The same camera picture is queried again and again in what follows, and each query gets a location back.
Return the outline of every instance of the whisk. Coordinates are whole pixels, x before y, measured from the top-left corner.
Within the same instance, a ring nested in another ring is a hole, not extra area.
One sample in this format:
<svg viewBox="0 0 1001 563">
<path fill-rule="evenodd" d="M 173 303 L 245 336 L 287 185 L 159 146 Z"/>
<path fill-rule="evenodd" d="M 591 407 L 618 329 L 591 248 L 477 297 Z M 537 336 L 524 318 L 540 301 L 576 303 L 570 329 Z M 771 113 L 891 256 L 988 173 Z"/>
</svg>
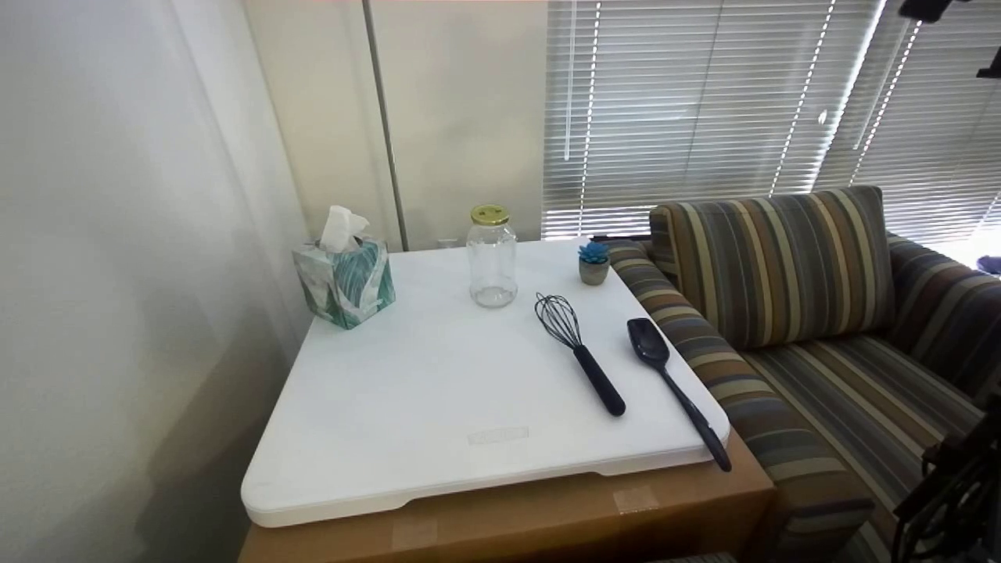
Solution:
<svg viewBox="0 0 1001 563">
<path fill-rule="evenodd" d="M 581 363 L 591 389 L 598 391 L 605 409 L 611 415 L 621 415 L 625 414 L 625 401 L 618 399 L 618 391 L 614 389 L 614 381 L 608 381 L 605 369 L 598 367 L 598 360 L 591 358 L 591 350 L 581 342 L 581 326 L 576 318 L 571 303 L 562 293 L 540 293 L 535 301 L 535 316 L 544 326 L 544 331 L 558 342 L 562 342 L 571 358 Z"/>
</svg>

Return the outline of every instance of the glass jar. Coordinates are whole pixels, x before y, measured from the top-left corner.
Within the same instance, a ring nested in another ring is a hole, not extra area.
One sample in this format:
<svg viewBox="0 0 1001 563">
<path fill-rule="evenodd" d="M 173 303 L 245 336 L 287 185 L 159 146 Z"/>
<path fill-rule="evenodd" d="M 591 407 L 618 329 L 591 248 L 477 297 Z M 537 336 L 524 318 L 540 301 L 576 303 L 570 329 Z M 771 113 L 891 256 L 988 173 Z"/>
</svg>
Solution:
<svg viewBox="0 0 1001 563">
<path fill-rule="evenodd" d="M 485 310 L 507 308 L 515 293 L 515 235 L 499 207 L 475 207 L 466 235 L 469 248 L 469 293 Z"/>
</svg>

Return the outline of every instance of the white tabletop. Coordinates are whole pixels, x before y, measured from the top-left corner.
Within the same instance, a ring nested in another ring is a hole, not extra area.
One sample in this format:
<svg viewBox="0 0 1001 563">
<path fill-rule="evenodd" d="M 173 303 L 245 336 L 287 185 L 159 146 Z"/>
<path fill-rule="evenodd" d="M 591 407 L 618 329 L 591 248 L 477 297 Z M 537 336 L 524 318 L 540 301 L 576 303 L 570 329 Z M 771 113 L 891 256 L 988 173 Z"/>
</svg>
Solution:
<svg viewBox="0 0 1001 563">
<path fill-rule="evenodd" d="M 417 497 L 576 474 L 706 463 L 698 432 L 628 344 L 645 316 L 617 271 L 576 278 L 576 244 L 519 244 L 519 297 L 483 310 L 466 250 L 394 254 L 398 303 L 343 331 L 312 318 L 245 476 L 257 526 L 398 509 Z M 535 318 L 571 301 L 581 337 L 625 401 L 614 418 L 576 358 Z M 730 418 L 671 350 L 669 371 L 726 441 Z"/>
</svg>

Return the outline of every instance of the couch armrest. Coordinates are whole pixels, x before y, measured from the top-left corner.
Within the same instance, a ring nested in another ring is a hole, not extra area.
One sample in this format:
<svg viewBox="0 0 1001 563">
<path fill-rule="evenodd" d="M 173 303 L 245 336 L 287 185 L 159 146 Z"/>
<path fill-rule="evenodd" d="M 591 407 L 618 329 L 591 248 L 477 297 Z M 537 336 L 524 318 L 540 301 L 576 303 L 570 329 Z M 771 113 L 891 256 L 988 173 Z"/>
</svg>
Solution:
<svg viewBox="0 0 1001 563">
<path fill-rule="evenodd" d="M 733 428 L 776 482 L 750 561 L 828 561 L 874 501 L 827 441 L 722 342 L 648 260 L 645 244 L 611 250 L 614 269 L 722 403 Z"/>
<path fill-rule="evenodd" d="M 891 260 L 888 342 L 985 407 L 1001 386 L 1001 281 L 906 239 L 891 240 Z"/>
</svg>

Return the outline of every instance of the black handle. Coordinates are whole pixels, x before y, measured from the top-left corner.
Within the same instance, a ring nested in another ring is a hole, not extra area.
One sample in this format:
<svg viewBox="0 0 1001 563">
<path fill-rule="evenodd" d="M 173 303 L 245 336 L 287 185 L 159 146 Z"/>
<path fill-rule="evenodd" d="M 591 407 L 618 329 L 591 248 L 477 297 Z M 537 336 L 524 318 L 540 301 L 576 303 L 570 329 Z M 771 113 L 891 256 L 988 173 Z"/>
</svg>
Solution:
<svg viewBox="0 0 1001 563">
<path fill-rule="evenodd" d="M 605 369 L 593 363 L 588 346 L 571 346 L 571 358 L 581 363 L 581 369 L 591 379 L 591 389 L 598 391 L 605 409 L 611 415 L 621 415 L 625 414 L 625 401 L 618 399 L 618 391 L 614 389 L 614 381 L 608 381 Z"/>
<path fill-rule="evenodd" d="M 688 394 L 669 379 L 667 369 L 660 369 L 660 376 L 664 376 L 667 389 L 677 394 L 677 401 L 681 403 L 681 409 L 688 414 L 695 432 L 700 435 L 700 441 L 714 453 L 716 466 L 722 474 L 730 474 L 733 469 L 730 453 L 726 453 L 719 435 L 714 432 L 714 425 L 706 423 L 706 415 L 688 401 Z"/>
</svg>

